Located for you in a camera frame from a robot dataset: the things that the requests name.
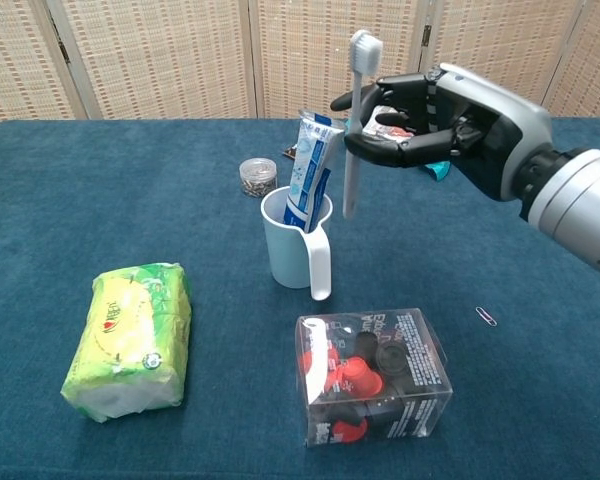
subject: plastic packaging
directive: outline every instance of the plastic packaging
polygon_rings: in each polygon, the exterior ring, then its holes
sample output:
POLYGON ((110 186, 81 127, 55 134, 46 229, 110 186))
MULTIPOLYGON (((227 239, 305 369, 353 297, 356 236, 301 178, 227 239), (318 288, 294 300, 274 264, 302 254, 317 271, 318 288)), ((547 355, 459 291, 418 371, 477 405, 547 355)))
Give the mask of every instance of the plastic packaging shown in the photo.
POLYGON ((97 422, 180 405, 191 324, 187 291, 178 264, 99 275, 62 396, 97 422))
POLYGON ((300 317, 296 355, 307 446, 426 437, 453 393, 417 308, 300 317))
POLYGON ((242 191, 252 197, 264 197, 278 188, 276 164, 268 158, 250 158, 240 164, 242 191))
POLYGON ((300 111, 296 148, 284 223, 311 232, 331 173, 331 163, 345 125, 338 120, 300 111))

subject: cup handle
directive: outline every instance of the cup handle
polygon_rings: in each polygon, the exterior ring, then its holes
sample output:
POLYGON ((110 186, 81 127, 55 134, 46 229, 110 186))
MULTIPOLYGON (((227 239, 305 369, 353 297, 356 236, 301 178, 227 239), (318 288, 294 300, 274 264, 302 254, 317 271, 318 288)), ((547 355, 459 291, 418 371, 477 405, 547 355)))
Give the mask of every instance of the cup handle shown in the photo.
POLYGON ((324 300, 331 295, 331 247, 322 225, 311 233, 303 233, 304 244, 309 254, 309 278, 311 297, 324 300))

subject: white cup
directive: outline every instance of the white cup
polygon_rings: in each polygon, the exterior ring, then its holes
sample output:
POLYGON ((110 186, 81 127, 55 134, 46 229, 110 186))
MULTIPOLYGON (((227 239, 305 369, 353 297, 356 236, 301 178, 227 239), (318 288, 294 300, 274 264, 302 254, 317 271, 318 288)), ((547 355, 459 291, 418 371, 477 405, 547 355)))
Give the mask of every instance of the white cup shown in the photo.
POLYGON ((269 251, 271 273, 288 288, 311 287, 314 300, 331 295, 331 247, 327 231, 333 203, 325 195, 319 220, 311 233, 282 221, 289 187, 282 187, 262 199, 260 211, 269 251))

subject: paper clip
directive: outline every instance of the paper clip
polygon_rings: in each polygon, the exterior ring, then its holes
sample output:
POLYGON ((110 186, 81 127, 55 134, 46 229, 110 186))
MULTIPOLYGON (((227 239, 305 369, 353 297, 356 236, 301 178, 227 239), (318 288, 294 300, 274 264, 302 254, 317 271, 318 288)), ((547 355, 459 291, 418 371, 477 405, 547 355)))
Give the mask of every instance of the paper clip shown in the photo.
POLYGON ((498 325, 498 322, 496 322, 495 318, 493 318, 491 315, 489 315, 489 312, 487 312, 484 308, 476 307, 476 312, 478 313, 478 315, 480 316, 481 319, 483 319, 485 322, 487 322, 492 327, 495 327, 498 325))

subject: woven panel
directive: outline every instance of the woven panel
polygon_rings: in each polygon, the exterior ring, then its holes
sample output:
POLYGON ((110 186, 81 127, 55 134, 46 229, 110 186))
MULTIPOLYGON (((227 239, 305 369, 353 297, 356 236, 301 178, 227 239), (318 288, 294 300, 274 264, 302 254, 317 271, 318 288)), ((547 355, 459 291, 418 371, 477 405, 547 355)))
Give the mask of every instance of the woven panel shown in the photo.
POLYGON ((105 118, 247 117, 231 0, 63 0, 105 118))
POLYGON ((351 88, 349 39, 364 28, 384 42, 380 74, 406 73, 416 2, 259 0, 264 116, 329 113, 351 88))
POLYGON ((474 70, 540 103, 578 5, 579 0, 446 0, 434 62, 474 70))
POLYGON ((600 0, 591 4, 548 108, 554 115, 600 116, 600 0))
POLYGON ((0 121, 74 118, 29 3, 0 0, 0 121))

